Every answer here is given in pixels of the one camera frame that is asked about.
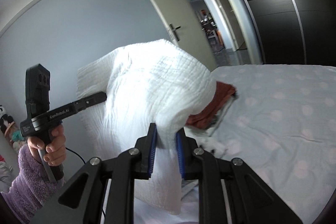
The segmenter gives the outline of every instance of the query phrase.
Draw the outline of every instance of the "white textured blanket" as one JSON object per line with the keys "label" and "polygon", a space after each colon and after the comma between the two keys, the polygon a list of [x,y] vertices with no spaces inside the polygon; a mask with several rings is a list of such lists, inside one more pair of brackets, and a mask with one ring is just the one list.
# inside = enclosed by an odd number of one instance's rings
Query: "white textured blanket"
{"label": "white textured blanket", "polygon": [[81,112],[95,151],[103,160],[134,147],[149,124],[158,130],[152,178],[135,182],[135,197],[178,214],[181,176],[175,136],[190,114],[212,100],[209,70],[168,41],[118,48],[78,71],[78,98],[107,93],[105,104]]}

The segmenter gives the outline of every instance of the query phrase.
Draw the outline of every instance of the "fuzzy purple sleeve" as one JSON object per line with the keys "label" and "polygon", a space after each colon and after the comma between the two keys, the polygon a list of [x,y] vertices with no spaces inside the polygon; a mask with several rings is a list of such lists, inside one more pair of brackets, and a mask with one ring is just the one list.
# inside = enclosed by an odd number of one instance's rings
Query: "fuzzy purple sleeve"
{"label": "fuzzy purple sleeve", "polygon": [[9,193],[1,193],[8,206],[22,223],[29,223],[34,214],[59,189],[64,179],[49,182],[46,171],[31,155],[27,145],[19,152],[20,173]]}

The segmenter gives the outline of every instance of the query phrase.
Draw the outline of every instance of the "bed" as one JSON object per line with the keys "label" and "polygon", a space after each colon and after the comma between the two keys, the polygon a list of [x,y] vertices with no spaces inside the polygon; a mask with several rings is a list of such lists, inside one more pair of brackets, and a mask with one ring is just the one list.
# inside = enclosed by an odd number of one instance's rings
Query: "bed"
{"label": "bed", "polygon": [[[225,160],[242,158],[311,224],[336,188],[336,68],[302,65],[219,67],[238,98],[213,133]],[[197,223],[194,189],[171,216],[135,201],[135,223]]]}

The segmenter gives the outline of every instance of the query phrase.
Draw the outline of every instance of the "black cable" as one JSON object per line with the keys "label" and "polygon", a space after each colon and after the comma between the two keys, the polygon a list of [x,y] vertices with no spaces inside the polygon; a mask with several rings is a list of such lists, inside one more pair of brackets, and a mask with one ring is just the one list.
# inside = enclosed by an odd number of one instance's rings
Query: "black cable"
{"label": "black cable", "polygon": [[85,162],[85,160],[81,157],[81,155],[80,154],[78,154],[77,152],[75,152],[74,150],[71,150],[71,149],[69,149],[69,148],[65,148],[66,150],[69,150],[70,152],[73,152],[75,155],[77,155],[78,157],[80,157],[80,159],[83,161],[83,163],[85,164],[86,162]]}
{"label": "black cable", "polygon": [[83,161],[83,163],[85,164],[86,162],[85,162],[85,160],[80,156],[80,154],[78,154],[78,153],[76,153],[75,151],[73,151],[73,150],[71,150],[71,149],[69,149],[69,148],[65,148],[66,150],[69,150],[70,152],[73,152],[74,154],[76,154],[78,157],[80,157],[80,159]]}

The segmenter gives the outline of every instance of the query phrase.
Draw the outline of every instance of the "orange towel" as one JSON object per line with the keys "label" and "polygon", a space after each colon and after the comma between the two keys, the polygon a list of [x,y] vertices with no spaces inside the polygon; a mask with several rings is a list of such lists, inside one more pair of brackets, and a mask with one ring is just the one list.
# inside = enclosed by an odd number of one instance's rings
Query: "orange towel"
{"label": "orange towel", "polygon": [[212,118],[216,115],[231,95],[236,93],[236,88],[222,82],[216,83],[216,91],[212,101],[196,115],[190,115],[186,126],[193,126],[199,129],[206,129]]}

